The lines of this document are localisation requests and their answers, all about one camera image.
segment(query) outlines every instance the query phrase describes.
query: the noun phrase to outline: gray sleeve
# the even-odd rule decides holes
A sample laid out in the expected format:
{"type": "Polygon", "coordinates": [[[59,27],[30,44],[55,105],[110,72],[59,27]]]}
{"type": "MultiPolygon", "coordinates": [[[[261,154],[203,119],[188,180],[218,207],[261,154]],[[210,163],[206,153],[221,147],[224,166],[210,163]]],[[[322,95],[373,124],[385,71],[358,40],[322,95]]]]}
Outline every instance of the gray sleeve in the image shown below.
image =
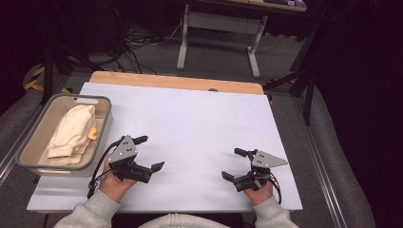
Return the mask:
{"type": "Polygon", "coordinates": [[[85,203],[78,203],[74,211],[61,219],[55,227],[111,227],[113,215],[118,211],[120,203],[113,201],[98,190],[85,203]]]}
{"type": "Polygon", "coordinates": [[[258,206],[253,207],[257,216],[255,226],[267,227],[297,227],[290,220],[290,213],[282,209],[274,197],[265,200],[258,206]]]}

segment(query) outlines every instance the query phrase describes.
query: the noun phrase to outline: table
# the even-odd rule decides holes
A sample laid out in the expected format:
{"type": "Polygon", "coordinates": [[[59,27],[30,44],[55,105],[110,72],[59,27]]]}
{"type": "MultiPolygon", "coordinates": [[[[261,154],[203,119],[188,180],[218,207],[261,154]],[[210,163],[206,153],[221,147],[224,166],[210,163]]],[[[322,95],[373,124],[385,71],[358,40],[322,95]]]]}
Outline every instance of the table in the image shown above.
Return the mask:
{"type": "MultiPolygon", "coordinates": [[[[243,4],[246,6],[255,6],[263,9],[279,9],[279,10],[290,10],[304,12],[306,8],[284,6],[280,4],[265,3],[263,0],[226,0],[221,2],[232,2],[236,4],[243,4]]],[[[263,34],[264,28],[266,26],[267,16],[261,16],[260,20],[248,19],[248,18],[237,18],[216,15],[211,13],[202,13],[191,11],[191,6],[186,4],[184,8],[183,23],[182,23],[182,43],[178,57],[177,69],[184,69],[184,61],[186,58],[187,51],[187,30],[189,27],[201,28],[201,29],[215,29],[224,30],[237,33],[246,33],[255,35],[254,43],[252,46],[247,47],[247,53],[249,58],[249,63],[252,69],[252,75],[254,78],[259,78],[259,67],[256,61],[256,50],[259,45],[261,35],[263,34]]]]}
{"type": "MultiPolygon", "coordinates": [[[[237,177],[250,169],[249,161],[233,149],[258,148],[286,159],[267,97],[254,84],[95,72],[81,93],[103,94],[112,102],[114,121],[106,146],[122,134],[147,135],[148,142],[137,146],[136,162],[146,167],[165,162],[148,184],[138,183],[127,192],[121,213],[251,212],[249,199],[221,177],[221,171],[237,177]],[[227,90],[202,91],[211,85],[227,90]]],[[[290,166],[272,171],[281,186],[282,206],[302,209],[290,166]]],[[[88,182],[43,176],[28,210],[71,211],[86,200],[88,182]]]]}

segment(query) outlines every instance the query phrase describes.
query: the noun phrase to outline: sleeve cuff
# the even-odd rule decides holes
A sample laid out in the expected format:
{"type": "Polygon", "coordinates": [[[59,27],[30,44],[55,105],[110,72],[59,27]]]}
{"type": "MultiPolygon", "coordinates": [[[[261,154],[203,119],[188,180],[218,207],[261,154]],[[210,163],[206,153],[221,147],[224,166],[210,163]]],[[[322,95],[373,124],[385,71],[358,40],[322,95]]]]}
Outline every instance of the sleeve cuff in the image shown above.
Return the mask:
{"type": "Polygon", "coordinates": [[[106,221],[111,221],[121,204],[109,198],[101,190],[97,190],[95,194],[84,203],[84,206],[95,216],[106,221]]]}
{"type": "Polygon", "coordinates": [[[278,213],[283,211],[275,197],[271,197],[253,208],[255,209],[258,219],[272,219],[278,213]]]}

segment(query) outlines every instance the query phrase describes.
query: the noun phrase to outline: table leg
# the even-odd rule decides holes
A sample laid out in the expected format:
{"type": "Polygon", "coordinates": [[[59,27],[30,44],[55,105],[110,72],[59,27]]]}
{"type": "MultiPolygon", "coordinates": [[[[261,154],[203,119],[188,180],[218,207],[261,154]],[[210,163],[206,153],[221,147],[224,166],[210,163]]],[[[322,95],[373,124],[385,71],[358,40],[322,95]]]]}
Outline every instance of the table leg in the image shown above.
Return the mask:
{"type": "Polygon", "coordinates": [[[263,16],[261,18],[261,24],[259,25],[258,32],[255,35],[255,43],[251,47],[248,47],[249,63],[251,64],[252,75],[253,75],[254,78],[259,78],[260,77],[255,52],[256,52],[256,49],[258,48],[258,44],[259,44],[261,35],[262,35],[263,31],[264,31],[264,27],[266,26],[266,22],[267,22],[267,16],[263,16]]]}
{"type": "Polygon", "coordinates": [[[183,16],[183,28],[182,28],[182,43],[181,49],[179,51],[177,70],[184,69],[184,60],[186,59],[186,50],[187,50],[187,27],[189,20],[189,5],[184,7],[184,16],[183,16]]]}

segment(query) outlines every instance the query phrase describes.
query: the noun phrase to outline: person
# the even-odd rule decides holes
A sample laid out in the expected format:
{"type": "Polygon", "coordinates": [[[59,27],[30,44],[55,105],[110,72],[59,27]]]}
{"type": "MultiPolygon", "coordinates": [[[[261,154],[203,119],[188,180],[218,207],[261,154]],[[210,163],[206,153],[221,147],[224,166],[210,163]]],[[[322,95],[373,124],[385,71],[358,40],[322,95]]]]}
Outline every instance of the person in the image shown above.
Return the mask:
{"type": "MultiPolygon", "coordinates": [[[[104,172],[110,170],[107,159],[104,172]]],[[[95,194],[85,203],[78,203],[73,212],[62,218],[56,228],[65,227],[111,227],[111,220],[120,207],[120,201],[126,191],[136,183],[135,180],[119,180],[113,174],[107,174],[101,181],[95,194]]],[[[243,191],[249,197],[255,210],[257,220],[255,226],[260,227],[297,227],[291,220],[287,210],[281,208],[273,196],[273,185],[267,182],[257,191],[243,191]]],[[[140,228],[151,227],[227,227],[215,221],[190,215],[168,214],[153,219],[140,228]]]]}

